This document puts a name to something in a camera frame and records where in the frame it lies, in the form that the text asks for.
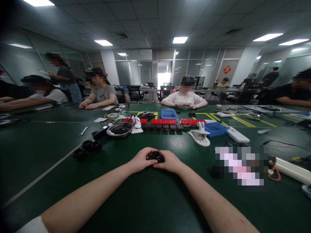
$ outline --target plastic container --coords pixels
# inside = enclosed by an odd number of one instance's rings
[[[175,113],[175,110],[173,110],[173,109],[162,109],[161,119],[176,120],[176,122],[177,122],[177,115]]]
[[[204,124],[204,128],[205,128],[205,131],[209,132],[207,136],[210,138],[224,135],[229,129],[228,127],[218,122],[206,123]]]

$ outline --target white t-shirt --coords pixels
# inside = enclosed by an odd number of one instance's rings
[[[42,100],[44,98],[54,100],[56,102],[68,102],[67,96],[60,89],[53,89],[49,95],[44,96],[43,94],[34,94],[30,96],[31,98]]]
[[[165,100],[168,100],[169,102],[173,104],[176,104],[176,103],[199,104],[204,99],[195,93],[189,93],[189,97],[187,97],[187,96],[181,95],[180,92],[175,92],[173,94],[170,94],[168,97],[166,97]]]

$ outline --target white line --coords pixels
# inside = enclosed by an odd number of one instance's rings
[[[23,188],[19,193],[17,193],[14,197],[12,197],[8,202],[6,202],[2,209],[7,208],[9,205],[11,205],[16,199],[18,199],[21,195],[23,195],[28,189],[30,189],[32,186],[34,186],[39,180],[41,180],[43,177],[45,177],[50,171],[52,171],[58,164],[60,164],[62,161],[64,161],[69,155],[71,155],[76,149],[78,149],[82,143],[80,143],[76,148],[74,148],[72,151],[70,151],[65,157],[63,157],[61,160],[59,160],[56,164],[51,166],[47,171],[45,171],[42,175],[40,175],[37,179],[35,179],[33,182],[31,182],[29,185],[27,185],[25,188]]]

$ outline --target green tabletop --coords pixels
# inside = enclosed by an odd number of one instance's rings
[[[161,118],[163,105],[131,104],[130,112],[148,109]],[[196,110],[183,110],[179,119],[216,119],[215,105]],[[98,129],[93,121],[105,116],[101,109],[80,110],[78,106],[57,107],[43,113],[27,113],[22,122],[0,131],[2,204],[6,223],[17,230],[75,189],[108,171],[128,162],[144,147],[171,150],[221,195],[230,201],[260,232],[307,232],[311,202],[302,193],[301,184],[285,175],[282,181],[265,180],[261,191],[238,186],[236,180],[216,180],[210,175],[215,164],[215,147],[232,141],[227,135],[209,138],[211,145],[201,147],[187,132],[152,132],[133,134],[120,140],[103,138],[103,150],[89,153],[83,162],[68,156],[22,195],[21,190],[56,164]],[[279,114],[294,122],[287,114]],[[267,140],[278,140],[311,149],[310,133],[297,126],[285,126],[284,121],[265,117],[251,121],[237,115],[222,118],[251,140],[254,147]],[[89,129],[79,136],[84,127]],[[271,128],[268,134],[258,134]],[[307,156],[305,150],[269,143],[269,155],[289,160],[297,155]],[[85,224],[81,232],[210,232],[195,200],[175,174],[146,168],[129,177]]]

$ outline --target white clamp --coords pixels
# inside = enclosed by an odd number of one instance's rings
[[[199,127],[199,129],[190,130],[188,134],[200,146],[208,147],[211,144],[206,137],[209,134],[209,132],[205,131],[203,122],[198,122],[197,126]]]

